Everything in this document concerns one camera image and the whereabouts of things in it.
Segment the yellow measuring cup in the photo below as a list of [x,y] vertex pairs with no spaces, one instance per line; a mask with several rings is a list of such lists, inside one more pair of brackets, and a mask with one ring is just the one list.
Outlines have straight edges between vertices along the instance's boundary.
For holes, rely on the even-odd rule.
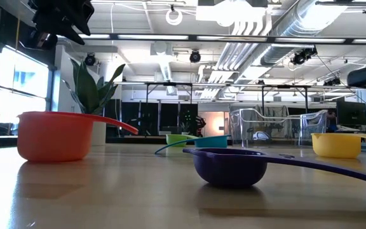
[[366,134],[313,133],[313,150],[321,157],[356,158],[361,152],[361,138]]

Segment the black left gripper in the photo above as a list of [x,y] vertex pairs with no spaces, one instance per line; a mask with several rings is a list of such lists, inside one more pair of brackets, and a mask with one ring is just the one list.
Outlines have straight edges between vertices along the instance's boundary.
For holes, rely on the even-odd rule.
[[[41,24],[42,21],[66,21],[76,26],[83,34],[90,35],[88,21],[94,13],[91,0],[32,0],[32,9],[35,10],[32,21]],[[43,32],[66,37],[79,45],[84,45],[83,39],[71,28],[61,25],[40,25]]]

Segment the large bright window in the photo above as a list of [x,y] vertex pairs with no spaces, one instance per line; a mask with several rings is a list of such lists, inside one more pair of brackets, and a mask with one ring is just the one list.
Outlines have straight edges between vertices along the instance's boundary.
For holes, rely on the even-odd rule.
[[18,116],[28,111],[47,111],[51,72],[10,47],[0,52],[0,135],[17,135]]

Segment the green snake plant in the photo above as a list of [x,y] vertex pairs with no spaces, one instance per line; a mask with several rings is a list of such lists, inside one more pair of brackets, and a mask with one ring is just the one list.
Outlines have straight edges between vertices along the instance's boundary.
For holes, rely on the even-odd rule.
[[78,64],[74,59],[70,59],[70,62],[74,88],[71,88],[67,81],[62,81],[69,89],[71,97],[78,104],[82,113],[101,115],[118,87],[114,84],[114,80],[121,76],[126,64],[118,66],[108,82],[104,81],[104,77],[95,82],[84,62]]

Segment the clear plastic basket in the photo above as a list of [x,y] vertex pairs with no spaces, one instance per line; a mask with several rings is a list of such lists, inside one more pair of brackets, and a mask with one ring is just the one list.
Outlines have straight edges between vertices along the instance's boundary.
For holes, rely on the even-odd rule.
[[[324,133],[327,128],[327,112],[299,115],[264,116],[257,109],[237,109],[229,113],[231,139],[234,145],[250,148],[253,145],[284,144],[309,146],[311,134]],[[269,141],[253,141],[256,131],[269,134]]]

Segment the white plant pot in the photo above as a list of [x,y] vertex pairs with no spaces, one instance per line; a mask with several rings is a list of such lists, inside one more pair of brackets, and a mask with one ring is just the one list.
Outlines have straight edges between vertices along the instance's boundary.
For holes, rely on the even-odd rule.
[[106,141],[106,124],[103,122],[94,122],[91,132],[91,145],[104,146]]

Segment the silver ventilation duct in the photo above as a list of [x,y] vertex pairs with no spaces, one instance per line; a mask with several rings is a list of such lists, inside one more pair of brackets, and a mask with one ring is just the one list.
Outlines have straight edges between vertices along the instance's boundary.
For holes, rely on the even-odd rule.
[[269,33],[270,36],[316,36],[332,24],[348,7],[316,5],[317,1],[299,0]]

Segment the black overhead frame bar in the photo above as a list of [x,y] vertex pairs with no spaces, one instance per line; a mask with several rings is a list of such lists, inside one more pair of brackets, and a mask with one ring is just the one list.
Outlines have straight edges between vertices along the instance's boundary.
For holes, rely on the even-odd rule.
[[312,45],[366,45],[366,38],[285,37],[197,34],[80,34],[83,40],[187,41],[214,43],[267,43]]

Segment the orange measuring cup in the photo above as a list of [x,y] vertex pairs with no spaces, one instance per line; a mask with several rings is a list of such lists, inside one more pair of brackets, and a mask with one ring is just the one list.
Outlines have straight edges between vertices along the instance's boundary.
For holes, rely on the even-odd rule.
[[138,133],[129,124],[94,114],[29,111],[18,117],[18,154],[30,162],[70,162],[83,159],[90,151],[95,122],[108,123],[133,134]]

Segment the black track light cluster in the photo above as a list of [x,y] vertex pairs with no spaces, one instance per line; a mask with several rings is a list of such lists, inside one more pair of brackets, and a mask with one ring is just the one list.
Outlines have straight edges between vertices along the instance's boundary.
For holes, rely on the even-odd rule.
[[324,81],[323,86],[332,87],[340,84],[341,84],[340,78],[335,77],[330,80]]
[[290,60],[290,62],[293,65],[302,65],[303,63],[305,63],[307,60],[311,59],[312,56],[316,55],[317,49],[316,47],[312,47],[312,48],[304,48],[298,52],[294,53],[294,56],[292,57],[292,59]]

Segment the black aluminium table frame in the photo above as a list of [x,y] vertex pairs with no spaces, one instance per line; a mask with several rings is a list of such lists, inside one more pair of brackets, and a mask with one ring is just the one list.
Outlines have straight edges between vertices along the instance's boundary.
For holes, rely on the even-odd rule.
[[[17,145],[18,136],[0,136],[0,148],[1,147],[12,147]],[[68,143],[68,141],[79,144],[79,143],[92,143],[92,137],[82,136],[78,138],[76,136],[46,136],[46,137],[36,137],[35,139],[30,139],[32,143],[41,140],[47,143]],[[165,138],[149,138],[144,136],[132,136],[128,135],[126,137],[110,137],[107,138],[106,143],[121,143],[121,144],[167,144]],[[176,145],[176,147],[184,147],[186,144]],[[232,140],[228,140],[228,145],[232,145]]]

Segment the person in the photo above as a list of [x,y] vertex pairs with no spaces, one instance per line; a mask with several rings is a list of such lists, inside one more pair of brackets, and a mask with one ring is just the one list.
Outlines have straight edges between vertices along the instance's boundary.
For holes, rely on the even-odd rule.
[[336,113],[333,110],[327,111],[327,132],[332,133],[337,130]]

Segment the green measuring cup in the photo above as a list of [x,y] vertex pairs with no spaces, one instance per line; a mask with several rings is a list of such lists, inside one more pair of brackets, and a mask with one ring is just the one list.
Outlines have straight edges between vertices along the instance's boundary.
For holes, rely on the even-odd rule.
[[195,139],[196,136],[193,135],[182,135],[182,134],[167,134],[166,135],[166,143],[173,144],[175,142],[188,140],[188,139]]

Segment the black metal stand frame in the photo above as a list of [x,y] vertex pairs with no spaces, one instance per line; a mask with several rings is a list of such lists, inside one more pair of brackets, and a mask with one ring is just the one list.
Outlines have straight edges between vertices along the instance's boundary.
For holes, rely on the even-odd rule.
[[298,90],[300,88],[302,88],[304,90],[304,92],[301,92],[301,95],[304,96],[304,104],[305,104],[305,112],[307,113],[309,111],[308,108],[308,89],[311,88],[311,86],[309,85],[260,85],[261,87],[261,93],[262,93],[262,108],[264,108],[264,96],[267,93],[267,91],[265,91],[265,88],[277,88],[279,89],[295,89]]
[[[171,82],[171,81],[164,81],[164,82],[145,82],[144,85],[146,86],[146,106],[149,103],[149,94],[158,86],[164,87],[175,87],[181,86],[183,89],[186,90],[187,94],[189,95],[189,102],[190,104],[193,103],[193,84],[192,83],[184,83],[184,82]],[[158,133],[161,132],[161,99],[157,99],[158,101]]]

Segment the purple measuring cup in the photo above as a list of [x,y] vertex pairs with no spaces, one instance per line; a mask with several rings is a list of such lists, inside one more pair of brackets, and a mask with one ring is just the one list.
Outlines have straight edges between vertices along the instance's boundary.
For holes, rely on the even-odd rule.
[[214,186],[248,188],[258,183],[269,163],[323,170],[366,181],[366,173],[292,155],[272,155],[259,151],[231,148],[184,148],[193,156],[198,175]]

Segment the teal measuring cup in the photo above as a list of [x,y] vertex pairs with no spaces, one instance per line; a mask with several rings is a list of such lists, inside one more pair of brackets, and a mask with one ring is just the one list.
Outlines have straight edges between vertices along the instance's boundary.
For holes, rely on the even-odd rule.
[[171,146],[186,144],[187,142],[193,142],[197,148],[226,148],[228,146],[228,137],[231,137],[231,135],[217,135],[212,137],[195,137],[191,135],[184,135],[184,137],[187,137],[187,139],[169,143],[166,146],[156,150],[154,154],[156,155]]

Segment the white rounded device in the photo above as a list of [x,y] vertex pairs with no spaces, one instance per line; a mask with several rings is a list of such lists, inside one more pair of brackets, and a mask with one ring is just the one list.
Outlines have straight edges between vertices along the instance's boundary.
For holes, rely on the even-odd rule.
[[252,136],[253,141],[269,141],[270,139],[269,134],[263,131],[256,131]]

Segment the black computer monitor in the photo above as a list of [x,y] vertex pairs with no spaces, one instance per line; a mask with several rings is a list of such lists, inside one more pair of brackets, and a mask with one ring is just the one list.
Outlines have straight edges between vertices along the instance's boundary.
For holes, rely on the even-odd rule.
[[336,111],[339,125],[366,125],[366,105],[364,103],[337,101]]

